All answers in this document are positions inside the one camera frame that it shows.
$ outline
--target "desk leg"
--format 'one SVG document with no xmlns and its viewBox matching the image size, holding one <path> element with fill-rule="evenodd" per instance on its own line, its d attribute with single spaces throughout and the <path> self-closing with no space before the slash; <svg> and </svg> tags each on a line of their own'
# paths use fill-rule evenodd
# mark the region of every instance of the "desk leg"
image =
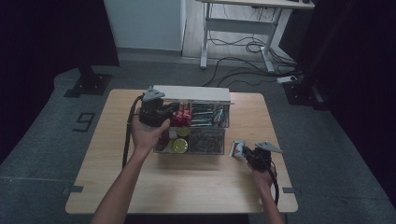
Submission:
<svg viewBox="0 0 396 224">
<path fill-rule="evenodd" d="M 269 73 L 274 73 L 275 72 L 274 67 L 273 67 L 273 65 L 271 63 L 271 57 L 268 54 L 268 51 L 271 48 L 271 43 L 272 43 L 272 41 L 274 39 L 276 27 L 277 27 L 277 25 L 279 23 L 279 18 L 280 18 L 281 14 L 282 14 L 282 8 L 279 7 L 276 10 L 276 17 L 275 17 L 275 20 L 273 21 L 273 25 L 271 27 L 271 32 L 268 35 L 268 40 L 265 43 L 265 47 L 261 47 L 261 49 L 262 49 L 262 57 L 264 58 L 265 66 L 267 66 L 267 70 L 268 70 Z"/>
<path fill-rule="evenodd" d="M 209 21 L 210 16 L 210 3 L 206 4 L 206 16 L 205 16 L 205 27 L 204 27 L 204 43 L 202 44 L 201 50 L 201 65 L 202 69 L 206 69 L 206 61 L 207 61 L 207 22 Z"/>
</svg>

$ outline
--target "power strip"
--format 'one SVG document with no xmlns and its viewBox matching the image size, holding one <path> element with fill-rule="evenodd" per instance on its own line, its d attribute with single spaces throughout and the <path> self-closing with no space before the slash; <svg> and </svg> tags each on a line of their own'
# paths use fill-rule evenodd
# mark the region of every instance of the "power strip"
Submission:
<svg viewBox="0 0 396 224">
<path fill-rule="evenodd" d="M 292 81 L 296 81 L 297 77 L 295 76 L 291 76 L 291 77 L 279 77 L 276 79 L 277 84 L 282 84 L 285 82 L 292 82 Z"/>
</svg>

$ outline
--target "black cable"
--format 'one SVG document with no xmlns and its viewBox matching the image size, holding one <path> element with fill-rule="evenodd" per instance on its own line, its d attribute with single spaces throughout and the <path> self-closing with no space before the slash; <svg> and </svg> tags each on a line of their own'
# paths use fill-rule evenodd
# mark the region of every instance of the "black cable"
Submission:
<svg viewBox="0 0 396 224">
<path fill-rule="evenodd" d="M 279 201 L 279 185 L 277 184 L 276 176 L 272 172 L 271 167 L 268 167 L 267 162 L 265 162 L 265 159 L 262 157 L 262 155 L 260 155 L 260 154 L 258 154 L 258 155 L 264 161 L 265 169 L 268 171 L 268 174 L 270 174 L 270 176 L 273 180 L 274 187 L 275 187 L 275 204 L 277 205 L 277 202 Z"/>
<path fill-rule="evenodd" d="M 243 40 L 246 40 L 246 39 L 250 39 L 250 38 L 251 38 L 250 36 L 247 36 L 247 37 L 244 37 L 244 38 L 242 38 L 242 39 L 236 40 L 236 41 L 234 41 L 234 42 L 227 42 L 227 41 L 224 41 L 224 40 L 222 40 L 222 39 L 212 38 L 212 34 L 211 34 L 210 31 L 209 31 L 209 38 L 208 38 L 207 40 L 210 40 L 210 41 L 212 42 L 212 44 L 218 45 L 218 46 L 226 46 L 226 45 L 232 45 L 232 46 L 246 46 L 246 44 L 237 44 L 237 43 L 239 43 L 239 42 L 241 42 L 241 41 L 243 41 Z"/>
<path fill-rule="evenodd" d="M 262 7 L 262 11 L 260 12 L 260 17 L 257 19 L 257 21 L 262 19 L 262 12 L 264 11 L 264 7 Z"/>
<path fill-rule="evenodd" d="M 247 82 L 247 81 L 234 80 L 234 81 L 230 82 L 226 87 L 229 87 L 229 86 L 233 85 L 235 82 L 243 82 L 243 83 L 248 84 L 249 86 L 260 86 L 260 85 L 262 84 L 262 82 L 275 82 L 275 81 L 276 81 L 276 80 L 260 80 L 259 83 L 251 84 L 251 83 L 249 83 L 249 82 Z"/>
<path fill-rule="evenodd" d="M 257 38 L 255 38 L 255 39 L 253 39 L 253 38 L 254 38 L 254 37 L 252 37 L 252 41 L 250 41 L 250 42 L 248 42 L 248 43 L 246 44 L 245 49 L 246 49 L 248 52 L 252 52 L 252 53 L 259 53 L 259 52 L 262 52 L 262 48 L 261 48 L 261 47 L 264 47 L 264 46 L 265 46 L 264 43 L 263 43 L 262 41 L 256 41 L 255 39 L 257 39 Z M 250 49 L 249 46 L 257 46 L 259 49 L 258 49 L 258 50 L 252 50 L 252 49 Z"/>
<path fill-rule="evenodd" d="M 273 21 L 273 20 L 274 20 L 275 11 L 276 11 L 276 8 L 274 7 L 273 18 L 271 18 L 271 21 Z"/>
<path fill-rule="evenodd" d="M 220 82 L 218 83 L 217 87 L 220 86 L 221 82 L 223 82 L 226 78 L 232 77 L 232 76 L 236 76 L 236 75 L 258 75 L 258 76 L 264 76 L 264 77 L 282 77 L 282 76 L 278 76 L 278 75 L 266 75 L 266 74 L 261 74 L 261 73 L 248 73 L 248 72 L 238 72 L 238 73 L 233 73 L 230 74 L 228 76 L 223 77 Z"/>
<path fill-rule="evenodd" d="M 143 99 L 143 95 L 138 96 L 135 100 L 134 103 L 132 104 L 131 111 L 129 112 L 129 117 L 126 122 L 126 136 L 125 136 L 125 147 L 122 155 L 122 168 L 126 164 L 126 160 L 128 159 L 128 150 L 129 150 L 129 144 L 131 143 L 131 133 L 132 133 L 132 121 L 134 119 L 134 111 L 136 108 L 136 104 L 139 100 Z"/>
<path fill-rule="evenodd" d="M 225 6 L 224 6 L 224 4 L 223 4 L 223 10 L 224 10 L 224 15 L 227 17 L 227 19 L 230 19 L 230 18 L 228 18 L 227 13 L 225 12 Z"/>
<path fill-rule="evenodd" d="M 251 17 L 256 13 L 256 11 L 257 11 L 257 8 L 254 8 L 254 11 L 253 11 L 253 13 L 250 15 L 250 17 L 248 18 L 248 21 L 250 21 Z"/>
<path fill-rule="evenodd" d="M 213 82 L 213 79 L 215 79 L 216 73 L 217 73 L 217 71 L 218 71 L 219 63 L 220 63 L 221 61 L 227 60 L 227 59 L 230 59 L 230 60 L 237 60 L 237 61 L 240 61 L 240 62 L 248 63 L 248 64 L 250 64 L 251 66 L 253 66 L 254 68 L 256 68 L 258 71 L 261 71 L 261 72 L 263 72 L 263 73 L 266 73 L 265 71 L 261 70 L 261 69 L 258 68 L 256 65 L 254 65 L 253 63 L 250 63 L 250 62 L 248 62 L 248 61 L 245 61 L 245 60 L 242 60 L 242 59 L 239 59 L 239 58 L 235 58 L 235 57 L 225 57 L 225 58 L 222 58 L 222 59 L 218 60 L 218 62 L 216 63 L 215 72 L 214 72 L 214 74 L 213 74 L 213 77 L 210 78 L 210 80 L 207 81 L 206 84 L 203 85 L 203 87 L 205 87 L 205 86 L 207 86 L 207 85 L 209 85 L 210 83 Z"/>
<path fill-rule="evenodd" d="M 271 53 L 274 61 L 276 61 L 277 63 L 285 63 L 292 66 L 295 66 L 297 64 L 293 59 L 285 58 L 283 56 L 278 55 L 276 51 L 271 48 L 269 52 Z"/>
<path fill-rule="evenodd" d="M 271 163 L 274 165 L 275 173 L 276 173 L 276 166 L 275 163 L 271 160 Z"/>
<path fill-rule="evenodd" d="M 233 69 L 233 70 L 230 70 L 230 71 L 227 73 L 226 76 L 230 75 L 231 72 L 234 72 L 234 71 L 236 71 L 236 70 L 241 70 L 241 69 L 247 69 L 248 71 L 255 72 L 255 71 L 254 71 L 253 69 L 251 69 L 251 68 L 247 68 L 247 67 L 238 67 L 238 68 L 235 68 L 235 69 Z M 220 81 L 221 79 L 222 79 L 222 77 L 219 77 L 219 78 L 217 78 L 217 79 L 213 79 L 212 82 Z"/>
</svg>

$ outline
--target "tape mark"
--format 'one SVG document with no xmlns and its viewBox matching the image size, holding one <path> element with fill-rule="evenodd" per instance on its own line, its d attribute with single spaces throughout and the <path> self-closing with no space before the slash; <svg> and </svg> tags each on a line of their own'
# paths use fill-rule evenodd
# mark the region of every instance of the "tape mark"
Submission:
<svg viewBox="0 0 396 224">
<path fill-rule="evenodd" d="M 84 189 L 83 186 L 66 187 L 66 188 L 64 188 L 64 190 L 62 191 L 62 194 L 69 194 L 69 193 L 71 193 L 71 192 L 81 193 L 83 189 Z"/>
<path fill-rule="evenodd" d="M 283 193 L 295 193 L 294 188 L 282 188 Z"/>
<path fill-rule="evenodd" d="M 93 118 L 95 117 L 95 113 L 81 113 L 79 114 L 77 123 L 87 123 L 87 127 L 85 129 L 73 129 L 73 132 L 86 133 L 92 124 Z"/>
</svg>

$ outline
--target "human arm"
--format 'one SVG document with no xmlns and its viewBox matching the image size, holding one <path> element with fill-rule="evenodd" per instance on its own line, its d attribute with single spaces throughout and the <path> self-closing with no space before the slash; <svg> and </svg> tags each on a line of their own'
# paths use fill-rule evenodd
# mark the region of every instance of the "human arm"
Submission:
<svg viewBox="0 0 396 224">
<path fill-rule="evenodd" d="M 124 222 L 143 162 L 169 124 L 170 120 L 167 119 L 161 127 L 152 128 L 141 123 L 137 115 L 134 116 L 132 125 L 134 152 L 100 202 L 91 223 Z"/>
<path fill-rule="evenodd" d="M 273 184 L 273 180 L 270 174 L 268 173 L 268 171 L 261 173 L 257 170 L 252 169 L 251 167 L 250 169 L 252 170 L 253 179 L 259 191 L 260 199 L 262 200 L 262 208 L 266 219 L 265 223 L 284 223 L 283 218 L 280 215 L 279 210 L 277 209 L 277 206 L 271 195 L 271 185 Z M 274 167 L 271 167 L 271 170 L 276 175 Z"/>
</svg>

